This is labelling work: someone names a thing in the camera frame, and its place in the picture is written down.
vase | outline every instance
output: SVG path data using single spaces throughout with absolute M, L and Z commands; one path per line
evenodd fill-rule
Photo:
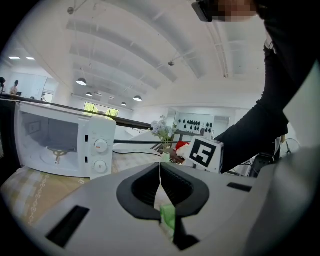
M 163 154 L 161 156 L 161 162 L 170 163 L 170 153 L 163 152 Z

black slot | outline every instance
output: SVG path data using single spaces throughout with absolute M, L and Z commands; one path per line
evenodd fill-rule
M 57 246 L 64 248 L 81 222 L 88 214 L 89 209 L 76 206 L 74 207 L 59 224 L 46 235 L 46 238 Z
M 252 189 L 252 186 L 242 185 L 242 184 L 233 183 L 233 182 L 229 183 L 227 187 L 230 187 L 236 190 L 241 190 L 244 192 L 250 192 Z

window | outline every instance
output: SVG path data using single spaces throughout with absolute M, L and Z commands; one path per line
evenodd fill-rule
M 97 104 L 90 103 L 90 102 L 86 102 L 84 104 L 84 110 L 91 111 L 94 113 L 104 114 L 104 115 L 108 115 L 108 116 L 113 116 L 113 117 L 117 117 L 119 114 L 119 110 L 117 110 L 117 109 L 97 105 Z M 91 114 L 91 113 L 86 113 L 86 112 L 83 112 L 83 113 L 88 116 L 93 115 L 93 116 L 109 119 L 109 117 L 107 117 L 107 116 L 102 116 L 102 115 L 98 115 L 98 114 Z

red object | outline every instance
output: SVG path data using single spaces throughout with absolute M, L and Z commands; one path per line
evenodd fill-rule
M 175 146 L 175 150 L 180 149 L 181 147 L 183 147 L 186 144 L 190 145 L 190 143 L 188 143 L 188 142 L 183 142 L 183 141 L 179 140 L 178 143 Z

microwave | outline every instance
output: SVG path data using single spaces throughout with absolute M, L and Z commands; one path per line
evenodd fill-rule
M 114 120 L 61 107 L 1 101 L 6 165 L 90 179 L 111 174 Z

